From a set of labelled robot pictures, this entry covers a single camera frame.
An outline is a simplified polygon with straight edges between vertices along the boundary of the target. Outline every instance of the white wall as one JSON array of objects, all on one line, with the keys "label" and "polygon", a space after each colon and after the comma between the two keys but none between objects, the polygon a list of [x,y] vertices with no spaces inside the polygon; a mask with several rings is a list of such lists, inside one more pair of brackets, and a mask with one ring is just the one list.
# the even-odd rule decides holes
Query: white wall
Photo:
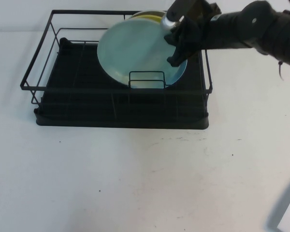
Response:
[{"label": "white wall", "polygon": [[[43,30],[53,9],[167,10],[174,0],[0,0],[0,31]],[[242,10],[252,0],[210,0],[223,12]],[[279,11],[290,9],[288,0],[269,0]]]}]

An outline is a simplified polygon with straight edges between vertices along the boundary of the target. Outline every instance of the plate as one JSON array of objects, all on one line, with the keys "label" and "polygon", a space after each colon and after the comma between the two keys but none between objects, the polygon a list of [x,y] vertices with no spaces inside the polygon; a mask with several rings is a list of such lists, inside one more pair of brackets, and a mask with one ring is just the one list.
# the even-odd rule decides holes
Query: plate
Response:
[{"label": "plate", "polygon": [[147,18],[147,19],[153,20],[153,21],[155,21],[157,23],[160,23],[161,20],[162,20],[162,17],[155,16],[155,15],[150,15],[150,14],[139,15],[139,16],[136,16],[134,18]]},{"label": "plate", "polygon": [[127,86],[130,82],[131,88],[164,88],[162,72],[165,84],[172,85],[184,73],[187,61],[179,67],[167,62],[175,51],[163,38],[167,33],[149,19],[132,18],[118,23],[106,31],[98,44],[99,62],[109,76]]},{"label": "plate", "polygon": [[140,11],[140,12],[132,15],[131,18],[141,16],[141,15],[154,15],[154,16],[158,16],[158,17],[162,18],[165,14],[166,14],[165,11]]}]

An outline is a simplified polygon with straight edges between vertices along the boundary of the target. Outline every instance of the white table surface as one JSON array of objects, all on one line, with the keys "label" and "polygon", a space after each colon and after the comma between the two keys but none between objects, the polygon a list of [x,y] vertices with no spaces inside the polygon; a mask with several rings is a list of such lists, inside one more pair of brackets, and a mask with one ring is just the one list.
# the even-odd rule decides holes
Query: white table surface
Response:
[{"label": "white table surface", "polygon": [[0,232],[270,231],[290,185],[290,67],[282,81],[254,50],[209,52],[205,131],[40,127],[19,87],[40,36],[0,33]]}]

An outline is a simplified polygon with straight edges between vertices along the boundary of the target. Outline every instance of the black drip tray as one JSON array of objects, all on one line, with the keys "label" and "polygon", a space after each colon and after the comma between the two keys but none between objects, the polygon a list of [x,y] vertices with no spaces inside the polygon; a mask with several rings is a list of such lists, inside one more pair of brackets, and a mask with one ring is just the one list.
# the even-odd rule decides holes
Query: black drip tray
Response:
[{"label": "black drip tray", "polygon": [[207,95],[202,55],[190,59],[180,80],[166,89],[130,89],[108,76],[99,64],[97,45],[60,40],[60,49],[37,123],[45,126],[205,129]]}]

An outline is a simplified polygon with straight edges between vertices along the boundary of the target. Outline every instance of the black wire dish rack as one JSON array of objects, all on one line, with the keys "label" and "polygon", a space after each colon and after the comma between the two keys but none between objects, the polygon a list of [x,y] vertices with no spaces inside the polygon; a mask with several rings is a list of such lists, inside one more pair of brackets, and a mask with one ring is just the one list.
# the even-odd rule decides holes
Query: black wire dish rack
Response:
[{"label": "black wire dish rack", "polygon": [[188,60],[185,73],[172,86],[166,85],[163,72],[153,71],[161,74],[161,89],[132,89],[133,73],[139,71],[130,72],[129,86],[125,86],[100,66],[97,57],[100,37],[112,24],[136,12],[52,11],[20,85],[22,90],[32,93],[31,103],[38,106],[34,109],[38,125],[208,127],[207,101],[213,87],[206,51],[208,79],[205,80],[200,52]]}]

